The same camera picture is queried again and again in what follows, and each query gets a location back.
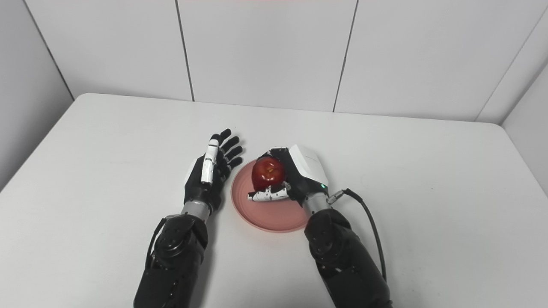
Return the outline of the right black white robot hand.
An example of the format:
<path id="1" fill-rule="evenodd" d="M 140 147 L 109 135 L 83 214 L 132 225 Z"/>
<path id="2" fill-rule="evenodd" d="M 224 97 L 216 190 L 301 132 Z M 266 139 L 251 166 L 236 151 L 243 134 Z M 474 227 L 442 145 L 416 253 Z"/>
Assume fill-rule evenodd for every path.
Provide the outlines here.
<path id="1" fill-rule="evenodd" d="M 291 199 L 305 209 L 320 211 L 330 208 L 328 180 L 313 150 L 301 145 L 271 148 L 260 158 L 273 158 L 282 164 L 285 179 L 247 195 L 249 201 L 280 201 Z"/>

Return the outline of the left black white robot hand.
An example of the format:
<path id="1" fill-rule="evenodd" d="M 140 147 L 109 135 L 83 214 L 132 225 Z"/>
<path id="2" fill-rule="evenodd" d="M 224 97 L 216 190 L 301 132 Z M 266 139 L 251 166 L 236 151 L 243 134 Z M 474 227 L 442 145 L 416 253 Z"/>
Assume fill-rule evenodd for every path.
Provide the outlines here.
<path id="1" fill-rule="evenodd" d="M 185 183 L 184 203 L 197 201 L 212 214 L 219 210 L 221 193 L 232 170 L 243 162 L 240 138 L 227 128 L 214 134 L 205 154 L 198 157 Z"/>

